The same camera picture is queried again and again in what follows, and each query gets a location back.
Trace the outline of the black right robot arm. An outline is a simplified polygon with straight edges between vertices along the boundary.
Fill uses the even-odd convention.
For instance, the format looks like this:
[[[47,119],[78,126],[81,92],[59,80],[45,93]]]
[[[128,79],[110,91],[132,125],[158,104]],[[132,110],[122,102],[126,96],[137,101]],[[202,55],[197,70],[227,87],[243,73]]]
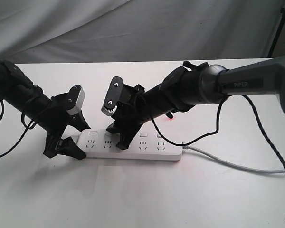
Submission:
[[[219,104],[232,95],[275,95],[285,114],[285,56],[234,69],[185,61],[150,90],[115,76],[102,112],[113,119],[107,131],[120,136],[117,147],[126,150],[145,122],[196,105]]]

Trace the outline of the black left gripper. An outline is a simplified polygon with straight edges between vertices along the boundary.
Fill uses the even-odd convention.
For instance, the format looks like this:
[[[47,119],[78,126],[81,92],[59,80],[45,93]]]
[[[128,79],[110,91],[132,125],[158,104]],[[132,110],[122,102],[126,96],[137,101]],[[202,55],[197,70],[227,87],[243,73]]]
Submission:
[[[47,131],[43,154],[47,157],[64,155],[82,160],[86,158],[86,153],[77,146],[72,137],[62,139],[62,134],[69,125],[80,132],[90,129],[90,126],[82,112],[68,114],[67,93],[52,97],[49,107],[37,116],[38,124]]]

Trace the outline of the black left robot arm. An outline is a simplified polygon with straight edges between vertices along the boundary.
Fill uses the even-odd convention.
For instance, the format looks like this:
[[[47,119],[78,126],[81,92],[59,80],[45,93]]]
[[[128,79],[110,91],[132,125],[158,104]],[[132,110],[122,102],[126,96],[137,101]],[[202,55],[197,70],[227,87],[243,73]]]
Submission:
[[[86,153],[71,137],[62,139],[69,125],[80,132],[89,129],[82,114],[84,98],[85,93],[80,85],[71,87],[67,93],[49,98],[15,64],[7,60],[0,61],[0,100],[21,112],[21,122],[25,122],[25,117],[31,119],[32,123],[25,128],[39,125],[47,132],[43,154],[48,158],[57,155],[78,160],[86,158]]]

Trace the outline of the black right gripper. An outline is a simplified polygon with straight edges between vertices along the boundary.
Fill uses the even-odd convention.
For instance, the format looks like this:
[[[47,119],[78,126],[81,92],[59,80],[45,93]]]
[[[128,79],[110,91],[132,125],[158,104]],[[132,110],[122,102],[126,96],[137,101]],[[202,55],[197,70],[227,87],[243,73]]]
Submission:
[[[106,130],[120,134],[116,147],[127,150],[142,125],[154,118],[154,88],[145,91],[140,84],[134,87],[124,84],[111,117],[114,122]]]

